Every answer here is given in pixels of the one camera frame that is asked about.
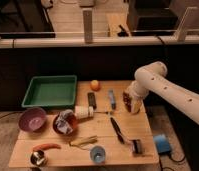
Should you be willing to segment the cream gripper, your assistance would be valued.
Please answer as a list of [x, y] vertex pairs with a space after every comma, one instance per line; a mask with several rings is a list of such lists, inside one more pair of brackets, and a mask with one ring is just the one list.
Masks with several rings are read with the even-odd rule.
[[141, 105], [142, 105], [141, 100], [135, 100], [134, 98], [131, 97], [131, 112], [130, 113], [137, 114], [140, 111]]

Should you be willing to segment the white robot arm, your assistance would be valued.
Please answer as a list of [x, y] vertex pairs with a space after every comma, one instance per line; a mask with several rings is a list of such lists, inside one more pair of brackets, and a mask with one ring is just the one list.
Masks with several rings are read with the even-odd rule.
[[135, 80], [123, 91], [127, 111], [137, 113], [141, 101], [153, 92], [199, 125], [199, 94], [168, 81], [167, 72], [166, 65], [161, 61], [138, 68], [134, 73]]

